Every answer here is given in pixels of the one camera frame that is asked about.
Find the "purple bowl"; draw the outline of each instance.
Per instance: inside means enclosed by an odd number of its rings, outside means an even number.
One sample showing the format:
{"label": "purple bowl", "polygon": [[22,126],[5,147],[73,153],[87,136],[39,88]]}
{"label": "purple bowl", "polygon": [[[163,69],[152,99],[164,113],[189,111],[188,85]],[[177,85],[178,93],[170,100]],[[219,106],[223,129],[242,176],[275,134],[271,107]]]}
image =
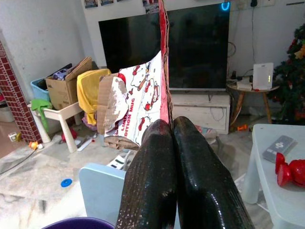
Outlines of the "purple bowl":
{"label": "purple bowl", "polygon": [[101,219],[78,217],[58,221],[43,229],[114,229],[114,226]]}

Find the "green cloth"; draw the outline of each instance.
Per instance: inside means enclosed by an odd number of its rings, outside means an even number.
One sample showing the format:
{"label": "green cloth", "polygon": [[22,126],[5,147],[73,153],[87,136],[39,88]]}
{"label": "green cloth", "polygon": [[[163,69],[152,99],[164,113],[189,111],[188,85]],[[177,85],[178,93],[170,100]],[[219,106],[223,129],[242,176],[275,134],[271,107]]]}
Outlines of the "green cloth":
{"label": "green cloth", "polygon": [[42,125],[47,132],[49,131],[49,126],[48,126],[46,116],[44,115],[43,109],[52,109],[52,107],[53,107],[52,104],[47,100],[33,99],[31,101],[32,111],[37,110],[39,112],[39,114],[41,115]]}

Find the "television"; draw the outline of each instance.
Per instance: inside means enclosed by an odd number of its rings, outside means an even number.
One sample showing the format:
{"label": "television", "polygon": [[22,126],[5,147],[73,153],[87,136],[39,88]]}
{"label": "television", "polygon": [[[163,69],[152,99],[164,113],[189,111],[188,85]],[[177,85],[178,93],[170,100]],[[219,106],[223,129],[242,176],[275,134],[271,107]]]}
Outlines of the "television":
{"label": "television", "polygon": [[[225,90],[230,7],[214,4],[167,12],[171,90]],[[150,61],[160,50],[159,14],[100,21],[107,67]]]}

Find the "wall socket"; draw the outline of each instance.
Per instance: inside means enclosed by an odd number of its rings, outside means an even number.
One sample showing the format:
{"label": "wall socket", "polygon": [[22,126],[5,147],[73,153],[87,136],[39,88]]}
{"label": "wall socket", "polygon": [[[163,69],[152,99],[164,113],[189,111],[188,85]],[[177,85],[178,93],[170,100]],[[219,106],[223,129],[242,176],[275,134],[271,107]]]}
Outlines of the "wall socket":
{"label": "wall socket", "polygon": [[[252,0],[231,0],[231,11],[251,9]],[[274,6],[275,0],[257,0],[258,7]]]}

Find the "tv stand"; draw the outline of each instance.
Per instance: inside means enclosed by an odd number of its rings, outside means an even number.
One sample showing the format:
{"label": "tv stand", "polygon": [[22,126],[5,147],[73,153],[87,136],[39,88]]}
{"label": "tv stand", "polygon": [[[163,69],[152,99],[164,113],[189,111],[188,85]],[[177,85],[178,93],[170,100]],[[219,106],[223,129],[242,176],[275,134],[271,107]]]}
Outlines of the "tv stand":
{"label": "tv stand", "polygon": [[171,91],[173,118],[185,116],[195,125],[228,134],[230,96],[227,92]]}

